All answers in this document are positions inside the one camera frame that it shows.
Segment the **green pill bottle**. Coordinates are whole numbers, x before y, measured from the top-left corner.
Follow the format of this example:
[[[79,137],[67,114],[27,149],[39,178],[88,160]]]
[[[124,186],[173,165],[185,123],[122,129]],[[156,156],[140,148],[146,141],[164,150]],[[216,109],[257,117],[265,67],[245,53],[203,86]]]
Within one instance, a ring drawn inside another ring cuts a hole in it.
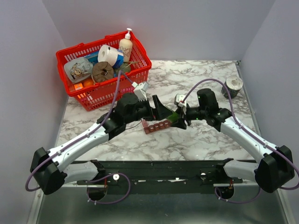
[[[168,116],[166,119],[171,123],[176,123],[181,118],[179,113],[173,112],[172,115]]]

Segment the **brown weekly pill organizer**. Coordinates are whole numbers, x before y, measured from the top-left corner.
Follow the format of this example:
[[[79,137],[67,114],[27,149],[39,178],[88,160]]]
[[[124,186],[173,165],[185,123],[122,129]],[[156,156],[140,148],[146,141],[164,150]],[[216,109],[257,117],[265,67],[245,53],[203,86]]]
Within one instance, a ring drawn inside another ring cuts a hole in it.
[[[169,128],[171,126],[171,122],[164,120],[150,125],[147,121],[142,120],[142,126],[145,134],[151,134]]]

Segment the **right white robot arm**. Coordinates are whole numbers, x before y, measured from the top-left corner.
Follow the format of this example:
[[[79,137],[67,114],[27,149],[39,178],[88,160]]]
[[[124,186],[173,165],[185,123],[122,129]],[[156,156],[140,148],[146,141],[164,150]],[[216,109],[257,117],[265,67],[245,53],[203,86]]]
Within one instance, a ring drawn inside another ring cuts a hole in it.
[[[205,120],[206,123],[236,141],[255,160],[242,162],[226,159],[216,167],[215,178],[221,183],[231,178],[255,181],[268,193],[281,188],[295,176],[292,153],[286,146],[277,147],[246,127],[234,118],[230,110],[220,108],[211,89],[197,91],[198,107],[190,107],[185,96],[177,94],[174,104],[177,106],[177,118],[172,126],[186,129],[192,120]]]

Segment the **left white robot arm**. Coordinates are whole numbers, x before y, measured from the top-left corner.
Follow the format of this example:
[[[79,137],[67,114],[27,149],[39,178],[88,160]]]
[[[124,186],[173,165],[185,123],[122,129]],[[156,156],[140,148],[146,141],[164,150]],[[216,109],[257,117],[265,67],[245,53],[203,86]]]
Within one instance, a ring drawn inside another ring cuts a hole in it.
[[[30,167],[30,178],[34,178],[45,195],[60,189],[67,181],[86,180],[93,184],[103,181],[103,172],[93,162],[87,163],[87,171],[75,175],[67,168],[90,149],[108,142],[125,131],[126,125],[138,120],[161,121],[173,114],[164,106],[157,95],[152,97],[154,107],[148,100],[140,101],[134,93],[124,94],[116,106],[102,115],[86,131],[61,146],[45,150],[43,147],[34,152]]]

